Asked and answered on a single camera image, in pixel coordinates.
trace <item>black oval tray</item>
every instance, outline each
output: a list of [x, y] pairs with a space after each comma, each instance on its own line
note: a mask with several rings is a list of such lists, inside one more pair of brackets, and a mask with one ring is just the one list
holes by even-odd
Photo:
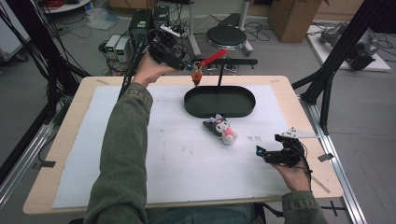
[[200, 119], [216, 114], [225, 118], [242, 118], [249, 115], [255, 105], [253, 93], [238, 86], [200, 86], [184, 96], [187, 112]]

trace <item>person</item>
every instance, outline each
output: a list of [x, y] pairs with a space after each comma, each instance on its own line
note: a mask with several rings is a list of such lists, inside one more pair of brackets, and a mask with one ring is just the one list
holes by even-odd
[[[92, 186], [84, 223], [192, 223], [191, 210], [198, 209], [201, 223], [260, 223], [251, 204], [197, 206], [195, 208], [145, 210], [146, 153], [149, 113], [153, 103], [146, 87], [162, 74], [176, 72], [144, 55], [127, 91], [110, 115], [100, 158], [100, 175]], [[326, 223], [304, 169], [273, 164], [291, 192], [282, 197], [285, 223]]]

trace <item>green sleeve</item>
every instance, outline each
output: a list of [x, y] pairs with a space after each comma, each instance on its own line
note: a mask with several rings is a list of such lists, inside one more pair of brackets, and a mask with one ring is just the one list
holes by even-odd
[[282, 197], [285, 224], [326, 224], [323, 212], [311, 191], [295, 191]]
[[132, 83], [110, 115], [84, 223], [147, 223], [148, 90]]

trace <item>power supply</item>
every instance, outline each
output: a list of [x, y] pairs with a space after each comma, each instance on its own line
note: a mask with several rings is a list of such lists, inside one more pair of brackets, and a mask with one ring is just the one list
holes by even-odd
[[129, 33], [133, 41], [143, 42], [147, 32], [153, 27], [150, 9], [138, 8], [134, 10], [131, 24], [129, 25]]
[[106, 44], [107, 58], [117, 60], [116, 46], [119, 43], [121, 36], [113, 35]]
[[122, 37], [116, 47], [117, 58], [120, 63], [127, 63], [132, 55], [131, 45], [129, 38]]
[[154, 26], [158, 29], [161, 25], [169, 26], [169, 6], [156, 6], [152, 15]]

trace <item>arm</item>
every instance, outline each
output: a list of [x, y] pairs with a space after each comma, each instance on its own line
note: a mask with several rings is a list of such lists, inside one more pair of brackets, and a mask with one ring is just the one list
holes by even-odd
[[300, 161], [294, 167], [272, 164], [282, 175], [291, 193], [282, 197], [283, 215], [285, 224], [293, 223], [320, 223], [327, 221], [309, 188], [303, 163]]
[[84, 223], [146, 223], [146, 154], [152, 97], [146, 89], [162, 74], [176, 71], [144, 56], [132, 84], [110, 115], [100, 172], [92, 186]]

